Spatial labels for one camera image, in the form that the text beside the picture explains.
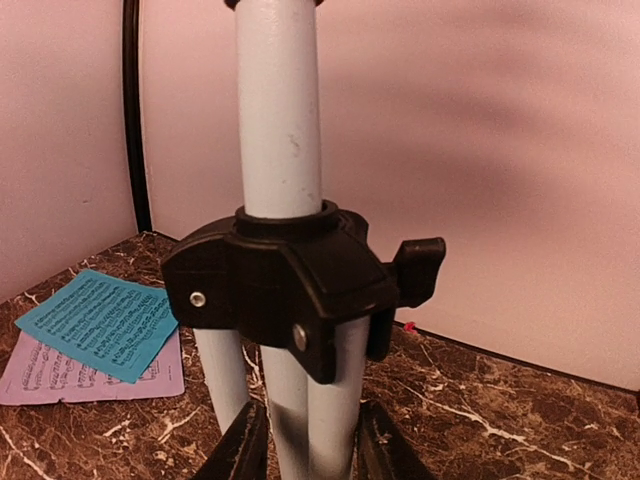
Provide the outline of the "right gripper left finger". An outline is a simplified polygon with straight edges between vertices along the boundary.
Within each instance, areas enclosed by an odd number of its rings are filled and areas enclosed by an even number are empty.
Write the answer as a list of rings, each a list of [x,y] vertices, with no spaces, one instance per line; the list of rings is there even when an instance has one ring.
[[[248,401],[198,470],[198,480],[265,480],[267,457],[266,408]]]

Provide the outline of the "grey folding music stand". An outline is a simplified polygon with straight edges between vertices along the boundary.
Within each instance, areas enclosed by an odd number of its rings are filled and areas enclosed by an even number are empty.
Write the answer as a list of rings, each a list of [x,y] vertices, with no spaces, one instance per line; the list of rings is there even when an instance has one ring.
[[[367,221],[323,197],[317,3],[230,8],[244,203],[163,260],[169,304],[222,436],[258,401],[283,478],[357,478],[364,366],[387,356],[396,312],[433,296],[446,244],[406,240],[381,261]]]

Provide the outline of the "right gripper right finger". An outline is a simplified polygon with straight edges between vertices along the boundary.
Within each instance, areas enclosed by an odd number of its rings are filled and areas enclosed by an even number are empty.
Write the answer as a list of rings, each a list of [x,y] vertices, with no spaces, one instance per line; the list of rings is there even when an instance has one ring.
[[[377,401],[366,401],[360,406],[356,465],[358,479],[437,479]]]

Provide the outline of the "blue sheet music page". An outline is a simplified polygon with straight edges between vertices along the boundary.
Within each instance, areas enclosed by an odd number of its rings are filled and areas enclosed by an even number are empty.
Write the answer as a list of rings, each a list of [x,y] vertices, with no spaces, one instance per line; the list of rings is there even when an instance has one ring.
[[[83,270],[16,326],[73,360],[133,384],[178,322],[163,289]]]

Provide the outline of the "purple sheet music page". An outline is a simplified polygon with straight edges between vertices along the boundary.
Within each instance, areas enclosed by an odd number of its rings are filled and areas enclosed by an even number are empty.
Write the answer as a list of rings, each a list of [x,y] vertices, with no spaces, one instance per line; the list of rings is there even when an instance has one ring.
[[[1,376],[3,406],[174,397],[185,391],[178,332],[134,384],[99,372],[22,333]]]

